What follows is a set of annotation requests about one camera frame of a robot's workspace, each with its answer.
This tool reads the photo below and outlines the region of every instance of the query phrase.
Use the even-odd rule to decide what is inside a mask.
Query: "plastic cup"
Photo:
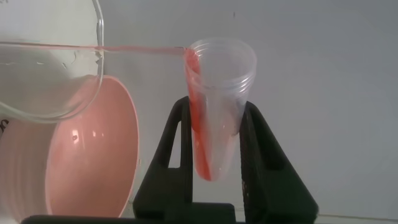
[[[236,39],[199,40],[185,53],[195,168],[205,180],[229,169],[256,64],[253,49]]]

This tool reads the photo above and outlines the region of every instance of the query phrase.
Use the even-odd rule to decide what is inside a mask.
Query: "red liquid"
[[[200,76],[200,64],[198,55],[192,49],[185,51],[185,60],[187,65],[185,67],[185,74],[187,78],[195,75]],[[206,144],[207,128],[206,128],[206,114],[203,98],[193,89],[190,82],[188,82],[188,92],[190,100],[191,123],[194,133],[193,151],[195,153],[195,167],[198,175],[205,179],[211,180],[209,163],[206,158]]]

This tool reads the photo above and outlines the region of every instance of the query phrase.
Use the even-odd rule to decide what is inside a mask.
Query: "glass rim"
[[[197,53],[197,48],[202,47],[204,45],[210,44],[211,42],[227,42],[228,44],[233,44],[235,46],[241,47],[243,49],[243,52],[250,58],[250,71],[248,71],[245,74],[242,74],[239,77],[236,78],[231,78],[229,80],[225,80],[223,83],[218,84],[218,85],[209,85],[209,84],[203,84],[203,83],[197,83],[195,81],[196,78],[198,78],[200,75],[197,74],[197,72],[194,72],[191,69],[191,66],[187,63],[187,58],[184,55],[184,66],[186,69],[189,70],[191,74],[195,74],[195,77],[188,77],[186,75],[187,82],[189,82],[192,85],[195,85],[197,88],[201,88],[203,90],[212,90],[215,88],[221,88],[226,91],[228,90],[238,90],[242,87],[247,87],[248,84],[251,85],[251,83],[254,80],[254,77],[256,76],[256,66],[257,66],[257,56],[254,50],[245,42],[239,39],[235,38],[230,38],[230,37],[212,37],[212,38],[207,38],[207,39],[202,39],[198,40],[195,43],[193,43],[191,46],[189,46],[189,49],[192,49]]]

